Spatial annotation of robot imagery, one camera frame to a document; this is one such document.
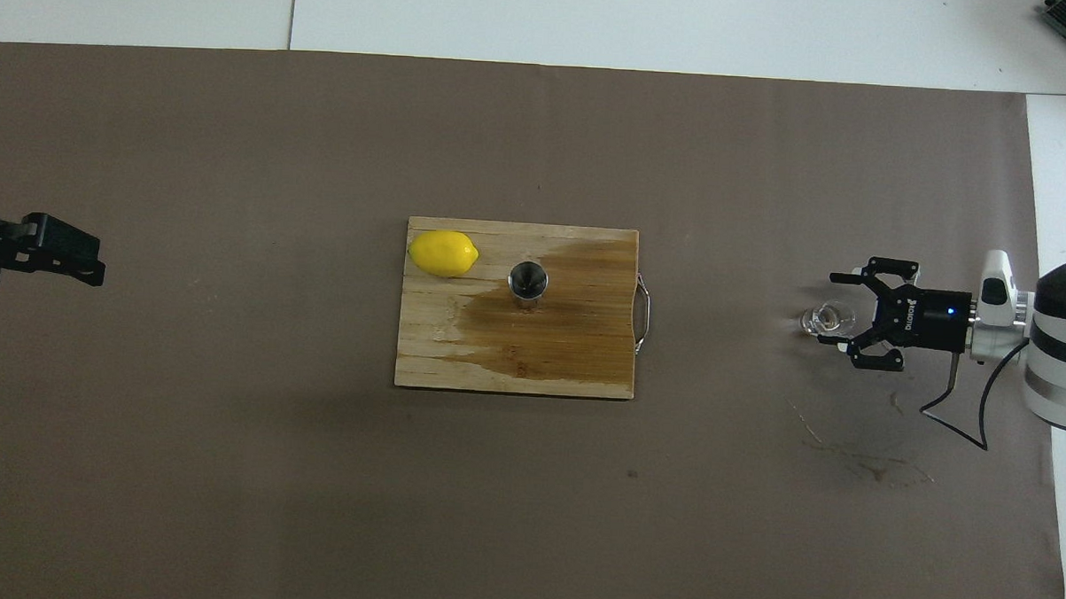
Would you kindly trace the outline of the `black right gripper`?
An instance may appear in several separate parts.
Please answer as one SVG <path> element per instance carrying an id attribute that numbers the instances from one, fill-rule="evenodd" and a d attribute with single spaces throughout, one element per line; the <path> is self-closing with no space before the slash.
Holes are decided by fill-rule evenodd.
<path id="1" fill-rule="evenodd" d="M 815 335 L 815 340 L 836 346 L 847 355 L 855 369 L 903 372 L 904 355 L 899 349 L 888 349 L 881 355 L 865 353 L 865 349 L 883 340 L 894 346 L 916 346 L 964 354 L 968 347 L 974 295 L 953 290 L 925 288 L 891 288 L 881 276 L 898 276 L 905 285 L 919 279 L 920 265 L 915 261 L 872 257 L 863 268 L 851 273 L 829 273 L 830 284 L 865 286 L 881 301 L 897 301 L 892 317 L 897 325 L 873 324 L 859 335 Z"/>

